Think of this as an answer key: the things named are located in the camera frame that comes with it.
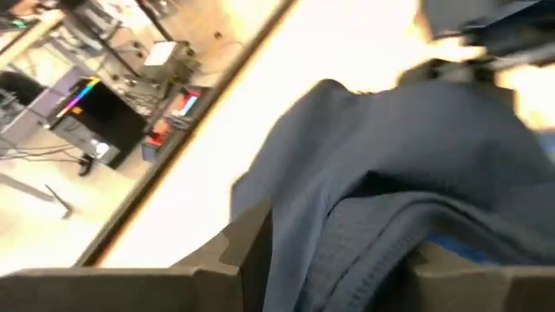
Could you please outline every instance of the floor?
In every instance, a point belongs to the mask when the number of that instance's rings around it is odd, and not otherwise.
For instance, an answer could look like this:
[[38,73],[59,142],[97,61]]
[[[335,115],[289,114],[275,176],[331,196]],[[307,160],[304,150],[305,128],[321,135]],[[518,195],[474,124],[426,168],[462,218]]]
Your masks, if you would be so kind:
[[[163,24],[174,38],[189,41],[196,50],[203,65],[193,82],[210,86],[257,33],[278,1],[183,0],[168,3],[173,7]],[[130,40],[138,40],[149,49],[155,41],[161,40],[160,34],[144,19],[129,23],[129,26],[132,28],[116,34],[112,39],[113,46],[125,48]],[[222,35],[221,38],[214,37],[216,32]],[[131,53],[125,54],[124,58],[140,70],[143,59]],[[96,68],[100,59],[89,58],[86,63]],[[15,64],[46,85],[70,66],[48,46],[28,51]],[[108,60],[99,75],[109,81],[109,76],[114,73],[122,73],[122,68]],[[118,88],[122,81],[113,84]],[[22,146],[38,148],[63,144],[66,142],[40,129]],[[71,150],[51,159],[66,161],[79,155],[78,150]],[[0,173],[51,197],[47,185],[75,208],[75,214],[63,220],[65,208],[60,202],[40,199],[0,184],[0,198],[3,199],[0,203],[0,275],[22,268],[73,264],[149,166],[150,163],[142,160],[139,147],[117,171],[97,165],[86,178],[77,176],[78,165],[72,162],[28,162],[23,159],[0,162]]]

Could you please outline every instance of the electronic device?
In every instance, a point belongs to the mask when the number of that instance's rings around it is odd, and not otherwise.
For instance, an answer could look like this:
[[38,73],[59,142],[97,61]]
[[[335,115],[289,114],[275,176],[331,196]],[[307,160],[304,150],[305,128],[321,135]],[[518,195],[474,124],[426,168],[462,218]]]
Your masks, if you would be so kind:
[[116,168],[144,137],[147,121],[99,78],[83,78],[47,118],[50,131]]
[[167,80],[188,83],[200,63],[193,58],[188,42],[157,42],[145,60],[142,74],[152,82]]
[[164,116],[155,121],[150,135],[144,139],[141,146],[144,160],[154,161],[174,128],[187,129],[188,123],[197,118],[200,99],[209,90],[210,88],[204,87],[187,87],[180,90],[179,96],[169,105]]

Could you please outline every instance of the red object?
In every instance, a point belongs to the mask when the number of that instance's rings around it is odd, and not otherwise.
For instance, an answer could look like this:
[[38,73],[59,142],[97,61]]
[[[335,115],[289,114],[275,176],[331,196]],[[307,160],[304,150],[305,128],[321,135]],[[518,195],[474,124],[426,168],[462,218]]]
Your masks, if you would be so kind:
[[[175,98],[172,105],[166,110],[166,114],[171,114],[172,111],[180,111],[189,101],[189,98],[197,96],[200,97],[199,92],[190,92],[187,94],[180,94]],[[172,127],[167,123],[164,118],[160,118],[153,127],[151,135],[147,136],[145,142],[151,146],[162,146],[166,140],[167,135],[172,130]]]

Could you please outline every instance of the cable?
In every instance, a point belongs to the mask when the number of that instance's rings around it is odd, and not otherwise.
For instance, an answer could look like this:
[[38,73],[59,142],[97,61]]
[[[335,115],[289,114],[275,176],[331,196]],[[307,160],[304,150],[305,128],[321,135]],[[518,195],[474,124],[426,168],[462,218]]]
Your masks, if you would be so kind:
[[53,149],[53,148],[66,148],[66,147],[71,147],[71,144],[64,144],[64,145],[60,145],[60,146],[45,146],[45,147],[13,147],[13,148],[0,148],[0,151],[7,151],[7,150],[20,150],[20,151],[25,151],[25,150],[42,150],[42,149]]
[[44,153],[27,153],[27,152],[21,152],[19,150],[17,151],[16,155],[7,155],[6,157],[0,158],[0,160],[11,160],[11,159],[26,159],[26,160],[30,160],[27,159],[29,157],[40,157],[40,156],[46,156],[46,155],[51,155],[51,154],[55,154],[55,153],[62,153],[64,151],[68,151],[73,149],[74,147],[68,147],[68,148],[61,148],[61,149],[56,149],[53,151],[48,151],[48,152],[44,152]]

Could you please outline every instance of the white desk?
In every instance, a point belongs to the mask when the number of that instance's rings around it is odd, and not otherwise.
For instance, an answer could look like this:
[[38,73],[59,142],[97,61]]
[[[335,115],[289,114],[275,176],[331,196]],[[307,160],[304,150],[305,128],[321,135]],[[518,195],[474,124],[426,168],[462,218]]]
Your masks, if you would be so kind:
[[0,69],[10,65],[35,42],[44,39],[49,31],[60,23],[64,17],[65,15],[60,10],[51,10],[42,14],[41,22],[0,55]]
[[[453,45],[428,47],[413,25],[415,0],[299,0],[152,188],[98,263],[167,267],[228,223],[231,187],[274,122],[317,81],[353,91],[392,88],[407,68],[433,56],[460,59]],[[522,91],[520,115],[555,125],[549,86],[555,71],[520,68],[500,80]]]

